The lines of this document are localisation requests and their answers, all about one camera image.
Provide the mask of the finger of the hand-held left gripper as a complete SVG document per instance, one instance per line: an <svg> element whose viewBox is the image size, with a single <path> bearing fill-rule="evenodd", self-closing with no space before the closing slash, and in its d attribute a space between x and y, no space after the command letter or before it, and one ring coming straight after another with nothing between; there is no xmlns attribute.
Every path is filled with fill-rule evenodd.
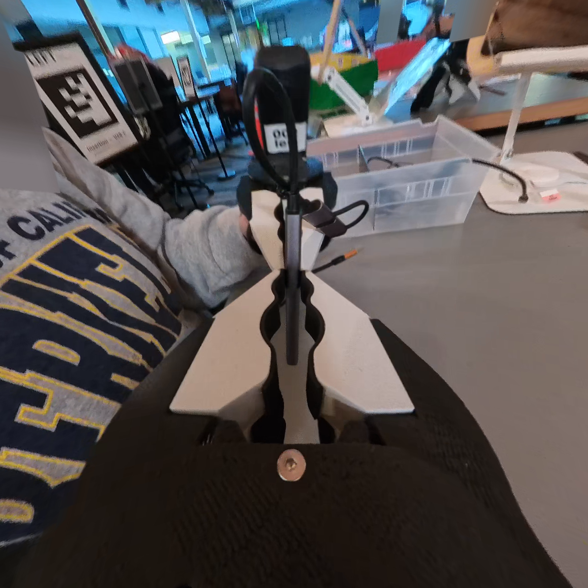
<svg viewBox="0 0 588 588"><path fill-rule="evenodd" d="M300 268L312 270L325 234L321 228L327 225L327 207L322 200L307 202L302 212L300 240Z"/></svg>
<svg viewBox="0 0 588 588"><path fill-rule="evenodd" d="M266 189L252 191L252 235L271 270L285 269L284 241L278 234L282 223L283 206L278 194Z"/></svg>

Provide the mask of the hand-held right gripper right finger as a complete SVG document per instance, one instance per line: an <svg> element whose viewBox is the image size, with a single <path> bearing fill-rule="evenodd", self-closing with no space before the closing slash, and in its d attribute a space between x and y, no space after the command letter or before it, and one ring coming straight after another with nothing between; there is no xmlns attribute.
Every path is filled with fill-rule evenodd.
<svg viewBox="0 0 588 588"><path fill-rule="evenodd" d="M318 443L334 443L350 422L409 415L415 406L364 311L311 272L300 283L307 357L306 403Z"/></svg>

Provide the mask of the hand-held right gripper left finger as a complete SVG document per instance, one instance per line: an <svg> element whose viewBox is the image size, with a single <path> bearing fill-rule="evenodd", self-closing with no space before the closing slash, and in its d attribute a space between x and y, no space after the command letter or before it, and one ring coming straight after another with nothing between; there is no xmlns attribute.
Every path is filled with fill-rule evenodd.
<svg viewBox="0 0 588 588"><path fill-rule="evenodd" d="M271 339L281 325L282 270L221 310L169 406L239 424L254 443L282 443L286 423Z"/></svg>

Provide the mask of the black braided cable yellow tie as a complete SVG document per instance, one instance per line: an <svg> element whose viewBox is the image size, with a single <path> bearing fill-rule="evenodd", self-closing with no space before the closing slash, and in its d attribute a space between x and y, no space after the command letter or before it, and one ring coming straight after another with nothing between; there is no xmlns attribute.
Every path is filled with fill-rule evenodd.
<svg viewBox="0 0 588 588"><path fill-rule="evenodd" d="M339 256L336 256L335 258L332 258L330 261L320 265L320 266L316 266L313 268L313 273L317 274L320 272L323 272L326 269L329 268L333 268L335 266L338 266L342 263L344 263L345 261L348 261L349 259L352 259L353 257L355 257L358 254L358 250L357 249L352 249L344 254L341 254Z"/></svg>

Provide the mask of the clear plastic storage bin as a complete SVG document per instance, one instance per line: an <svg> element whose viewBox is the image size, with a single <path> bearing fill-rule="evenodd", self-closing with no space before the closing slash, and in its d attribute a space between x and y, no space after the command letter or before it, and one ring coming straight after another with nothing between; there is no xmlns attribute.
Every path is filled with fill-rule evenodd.
<svg viewBox="0 0 588 588"><path fill-rule="evenodd" d="M464 223L496 145L444 116L307 143L337 183L334 210L369 203L366 216L345 238Z"/></svg>

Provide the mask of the green and yellow panel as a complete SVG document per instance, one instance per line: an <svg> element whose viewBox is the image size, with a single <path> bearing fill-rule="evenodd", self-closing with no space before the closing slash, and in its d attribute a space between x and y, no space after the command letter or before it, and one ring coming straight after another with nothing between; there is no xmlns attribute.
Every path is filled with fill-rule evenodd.
<svg viewBox="0 0 588 588"><path fill-rule="evenodd" d="M339 80L332 88L327 82L327 69L324 71L323 82L320 84L317 80L323 54L311 53L310 60L312 78L309 108L312 111L327 112L345 106L347 103L343 96L351 91L363 99L368 99L379 77L376 58L351 52L331 54L326 67L337 70Z"/></svg>

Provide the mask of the person's grey printed sweatshirt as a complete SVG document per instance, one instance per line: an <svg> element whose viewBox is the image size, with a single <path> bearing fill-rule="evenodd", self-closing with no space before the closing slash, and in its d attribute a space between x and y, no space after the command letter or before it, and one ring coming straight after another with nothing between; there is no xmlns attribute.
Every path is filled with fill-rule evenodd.
<svg viewBox="0 0 588 588"><path fill-rule="evenodd" d="M43 132L58 188L1 190L1 547L50 525L134 389L197 324L180 222Z"/></svg>

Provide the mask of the framed black white marker sign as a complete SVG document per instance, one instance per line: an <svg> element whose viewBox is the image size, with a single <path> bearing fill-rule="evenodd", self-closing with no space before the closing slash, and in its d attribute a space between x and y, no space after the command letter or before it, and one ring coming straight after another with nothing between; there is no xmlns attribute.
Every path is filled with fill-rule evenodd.
<svg viewBox="0 0 588 588"><path fill-rule="evenodd" d="M137 125L80 33L13 43L31 72L50 126L91 163L138 149Z"/></svg>

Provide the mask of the bent plywood chair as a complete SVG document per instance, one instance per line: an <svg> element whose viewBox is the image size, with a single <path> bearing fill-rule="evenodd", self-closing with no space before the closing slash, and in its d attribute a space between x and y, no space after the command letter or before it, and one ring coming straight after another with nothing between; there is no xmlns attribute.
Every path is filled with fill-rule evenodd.
<svg viewBox="0 0 588 588"><path fill-rule="evenodd" d="M484 35L467 48L501 52L587 45L587 1L497 1Z"/></svg>

